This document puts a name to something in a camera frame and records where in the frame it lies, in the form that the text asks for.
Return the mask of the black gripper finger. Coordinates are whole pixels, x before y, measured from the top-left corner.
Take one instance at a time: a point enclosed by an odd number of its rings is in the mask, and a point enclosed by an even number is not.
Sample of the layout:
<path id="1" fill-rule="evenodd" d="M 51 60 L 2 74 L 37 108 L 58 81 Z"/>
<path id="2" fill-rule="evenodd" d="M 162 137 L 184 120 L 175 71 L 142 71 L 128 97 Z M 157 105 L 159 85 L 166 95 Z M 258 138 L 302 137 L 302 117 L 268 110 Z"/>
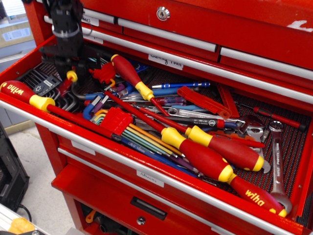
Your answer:
<path id="1" fill-rule="evenodd" d="M 88 77 L 87 61 L 78 61 L 75 65 L 75 71 L 78 76 L 78 84 L 81 86 L 85 83 L 85 80 Z"/>
<path id="2" fill-rule="evenodd" d="M 70 65 L 63 60 L 55 60 L 55 67 L 61 80 L 64 81 L 67 78 L 67 72 L 70 70 Z"/>

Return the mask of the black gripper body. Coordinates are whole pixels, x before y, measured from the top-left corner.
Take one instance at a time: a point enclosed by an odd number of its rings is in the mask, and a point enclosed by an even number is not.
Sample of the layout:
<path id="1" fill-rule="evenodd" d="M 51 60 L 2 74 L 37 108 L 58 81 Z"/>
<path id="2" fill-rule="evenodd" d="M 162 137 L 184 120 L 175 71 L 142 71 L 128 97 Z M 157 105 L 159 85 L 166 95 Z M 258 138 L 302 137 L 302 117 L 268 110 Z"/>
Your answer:
<path id="1" fill-rule="evenodd" d="M 54 64 L 59 70 L 88 71 L 100 69 L 100 52 L 95 44 L 85 43 L 78 36 L 56 38 L 57 43 L 39 49 L 44 63 Z"/>

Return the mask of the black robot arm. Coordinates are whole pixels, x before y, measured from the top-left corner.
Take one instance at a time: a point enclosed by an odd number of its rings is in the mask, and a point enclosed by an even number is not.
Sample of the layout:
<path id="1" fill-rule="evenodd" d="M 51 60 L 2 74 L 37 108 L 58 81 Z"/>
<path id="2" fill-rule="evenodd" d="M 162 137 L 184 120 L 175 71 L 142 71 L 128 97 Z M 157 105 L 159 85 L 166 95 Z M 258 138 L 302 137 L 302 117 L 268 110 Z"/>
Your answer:
<path id="1" fill-rule="evenodd" d="M 89 69 L 101 68 L 99 47 L 85 43 L 82 31 L 83 4 L 79 0 L 44 0 L 43 7 L 35 0 L 23 1 L 32 29 L 44 32 L 40 16 L 47 14 L 52 20 L 52 35 L 56 42 L 41 46 L 42 62 L 52 64 L 65 80 L 67 72 L 74 70 L 78 84 L 83 85 L 89 77 Z"/>

